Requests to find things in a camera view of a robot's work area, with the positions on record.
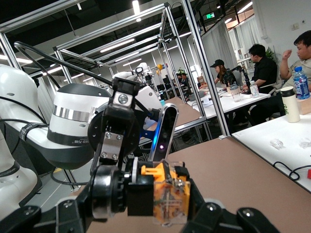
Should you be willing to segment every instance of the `black ceiling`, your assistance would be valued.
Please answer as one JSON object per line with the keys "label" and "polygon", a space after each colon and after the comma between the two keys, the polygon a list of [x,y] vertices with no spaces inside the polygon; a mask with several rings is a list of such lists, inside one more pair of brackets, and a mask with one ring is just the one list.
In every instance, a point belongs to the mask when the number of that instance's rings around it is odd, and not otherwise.
{"label": "black ceiling", "polygon": [[[151,0],[139,0],[139,3],[144,4],[150,1]],[[1,10],[0,24],[7,22],[18,16],[29,13],[33,10],[39,9],[40,7],[51,4],[53,2],[55,2],[55,0],[10,0],[10,1],[1,0],[0,9],[5,9],[5,11]],[[234,15],[235,11],[233,7],[235,5],[239,8],[243,7],[248,2],[249,0],[194,0],[191,2],[191,5],[192,8],[194,9],[194,14],[196,15],[198,25],[200,25],[200,27],[203,28],[203,25],[207,26],[215,23],[216,20],[218,20],[220,17],[224,15],[223,14],[224,12],[226,12],[226,15]],[[217,3],[220,3],[222,5],[222,9],[216,9]],[[82,7],[82,10],[79,10],[78,7],[75,5],[73,7],[66,9],[66,12],[65,10],[63,10],[61,12],[52,14],[34,23],[28,24],[22,28],[11,31],[7,33],[6,36],[8,37],[11,45],[13,45],[15,41],[21,41],[26,44],[35,46],[45,41],[61,36],[63,34],[70,32],[73,33],[70,23],[72,24],[73,29],[77,30],[91,23],[97,22],[99,20],[105,19],[107,17],[116,15],[118,13],[133,8],[131,0],[86,0],[80,3],[80,5]],[[203,17],[200,17],[200,15],[204,16],[210,12],[215,12],[216,17],[213,20],[207,21],[203,20]],[[180,4],[177,4],[177,7],[173,8],[172,13],[179,34],[188,32],[189,31],[188,24]],[[93,40],[75,46],[73,48],[70,48],[68,50],[75,52],[77,54],[82,54],[84,52],[90,51],[91,49],[97,48],[111,41],[135,33],[146,27],[155,25],[160,22],[161,22],[161,14],[158,14],[153,17],[144,19],[141,22],[135,22],[132,25],[108,33],[106,35],[100,36],[98,38],[95,38]],[[164,34],[165,35],[170,34],[170,32],[171,32],[170,28],[167,27],[165,29]],[[143,35],[137,36],[133,43],[139,42],[143,39],[149,38],[158,33],[159,29],[156,29]],[[147,45],[148,43],[139,47],[135,47],[133,50],[138,50]],[[127,54],[133,50],[128,50],[123,54]],[[92,54],[90,58],[96,59],[103,55],[105,55],[105,53],[98,52]],[[79,61],[78,59],[72,59],[67,56],[64,56],[64,58],[65,60],[68,60],[69,62],[76,64],[82,68],[87,69],[94,68],[94,64],[82,62]],[[45,59],[41,59],[40,63],[44,67],[49,67],[51,65],[51,62],[46,61]]]}

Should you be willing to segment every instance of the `blue water bottle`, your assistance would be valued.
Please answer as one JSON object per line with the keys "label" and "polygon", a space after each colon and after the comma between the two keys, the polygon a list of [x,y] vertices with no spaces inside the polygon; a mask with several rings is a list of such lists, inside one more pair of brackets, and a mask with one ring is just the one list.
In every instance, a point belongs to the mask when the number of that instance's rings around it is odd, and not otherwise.
{"label": "blue water bottle", "polygon": [[302,71],[302,67],[295,67],[294,84],[297,98],[299,100],[305,100],[310,97],[308,79],[305,73]]}

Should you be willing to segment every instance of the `man in beige shirt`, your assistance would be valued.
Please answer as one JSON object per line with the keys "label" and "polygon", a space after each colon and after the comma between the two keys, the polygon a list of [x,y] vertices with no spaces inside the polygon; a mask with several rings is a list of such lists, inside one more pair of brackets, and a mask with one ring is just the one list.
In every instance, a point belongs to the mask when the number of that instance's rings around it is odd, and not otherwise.
{"label": "man in beige shirt", "polygon": [[[292,54],[292,50],[286,50],[282,56],[280,65],[281,78],[286,79],[287,82],[283,87],[293,86],[294,91],[294,69],[295,67],[302,67],[309,81],[309,90],[311,91],[311,30],[302,33],[295,41],[294,45],[297,46],[297,56],[299,58],[294,64],[288,67],[288,58]],[[266,121],[273,113],[281,113],[285,115],[282,96],[278,93],[270,97],[267,101],[258,104],[251,110],[251,117],[256,124],[261,124]]]}

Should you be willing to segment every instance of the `beige shirt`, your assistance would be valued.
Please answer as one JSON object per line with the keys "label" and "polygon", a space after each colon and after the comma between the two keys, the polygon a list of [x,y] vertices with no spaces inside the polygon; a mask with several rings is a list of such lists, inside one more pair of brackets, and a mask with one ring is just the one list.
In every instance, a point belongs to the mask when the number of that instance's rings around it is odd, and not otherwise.
{"label": "beige shirt", "polygon": [[295,67],[302,67],[303,72],[308,78],[308,84],[311,84],[311,59],[308,60],[298,60],[288,69],[292,76],[288,79],[288,81],[283,85],[283,87],[293,86],[294,92],[296,93],[295,85],[294,85],[294,69]]}

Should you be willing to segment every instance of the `green exit sign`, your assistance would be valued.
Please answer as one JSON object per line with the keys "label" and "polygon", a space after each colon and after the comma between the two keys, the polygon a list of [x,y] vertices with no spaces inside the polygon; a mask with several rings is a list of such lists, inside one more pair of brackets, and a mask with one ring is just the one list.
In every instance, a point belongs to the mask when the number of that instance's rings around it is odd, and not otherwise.
{"label": "green exit sign", "polygon": [[206,17],[207,19],[214,18],[215,17],[214,12],[207,14]]}

